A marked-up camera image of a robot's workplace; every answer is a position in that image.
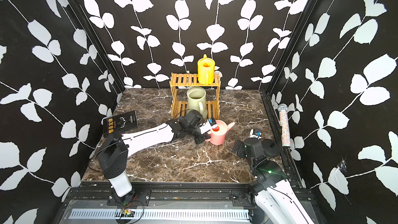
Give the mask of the pink watering can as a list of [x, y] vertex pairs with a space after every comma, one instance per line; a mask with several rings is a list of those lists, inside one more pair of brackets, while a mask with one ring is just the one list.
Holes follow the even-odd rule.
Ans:
[[226, 124], [222, 120], [216, 120], [216, 123], [217, 123], [217, 127], [215, 129], [211, 129], [207, 132], [207, 134], [210, 136], [210, 138], [205, 141], [210, 142], [213, 145], [221, 145], [225, 141], [226, 134], [230, 131], [230, 129], [232, 127], [235, 126], [235, 122]]

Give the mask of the green watering can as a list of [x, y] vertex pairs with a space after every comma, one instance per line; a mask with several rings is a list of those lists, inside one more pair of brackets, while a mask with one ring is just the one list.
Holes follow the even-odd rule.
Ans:
[[202, 87], [191, 87], [187, 91], [188, 110], [198, 111], [204, 119], [207, 118], [206, 91]]

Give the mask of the wooden slatted shelf rack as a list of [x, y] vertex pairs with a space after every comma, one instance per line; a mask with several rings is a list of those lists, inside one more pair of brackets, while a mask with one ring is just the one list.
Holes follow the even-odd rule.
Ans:
[[[186, 93], [186, 100], [178, 98], [179, 87], [188, 87]], [[171, 75], [170, 88], [173, 96], [171, 114], [173, 118], [186, 115], [191, 110], [196, 110], [203, 115], [204, 119], [213, 118], [218, 120], [220, 118], [220, 89], [221, 77], [218, 74], [214, 75], [214, 81], [208, 87], [213, 87], [216, 90], [214, 100], [210, 100], [205, 90], [207, 86], [198, 81], [198, 74], [176, 74]]]

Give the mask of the yellow watering can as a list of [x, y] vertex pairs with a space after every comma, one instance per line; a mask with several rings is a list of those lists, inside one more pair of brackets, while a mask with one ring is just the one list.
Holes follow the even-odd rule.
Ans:
[[214, 81], [215, 61], [205, 54], [198, 61], [198, 81], [202, 85], [210, 85]]

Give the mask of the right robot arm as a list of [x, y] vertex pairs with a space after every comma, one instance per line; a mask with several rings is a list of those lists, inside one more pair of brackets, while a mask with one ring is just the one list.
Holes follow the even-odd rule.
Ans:
[[271, 160], [280, 153], [279, 146], [273, 140], [237, 140], [232, 152], [248, 162], [249, 171], [256, 180], [248, 185], [247, 195], [272, 223], [314, 223], [294, 193], [288, 175]]

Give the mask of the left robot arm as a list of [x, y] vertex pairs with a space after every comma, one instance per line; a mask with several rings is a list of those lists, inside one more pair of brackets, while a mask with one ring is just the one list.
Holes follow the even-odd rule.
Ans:
[[157, 144], [182, 139], [186, 135], [193, 136], [195, 143], [201, 144], [210, 139], [210, 131], [217, 126], [214, 118], [206, 120], [198, 111], [191, 110], [184, 116], [141, 132], [122, 135], [113, 132], [93, 157], [98, 160], [104, 178], [113, 187], [112, 198], [126, 206], [134, 201], [136, 195], [126, 172], [129, 156]]

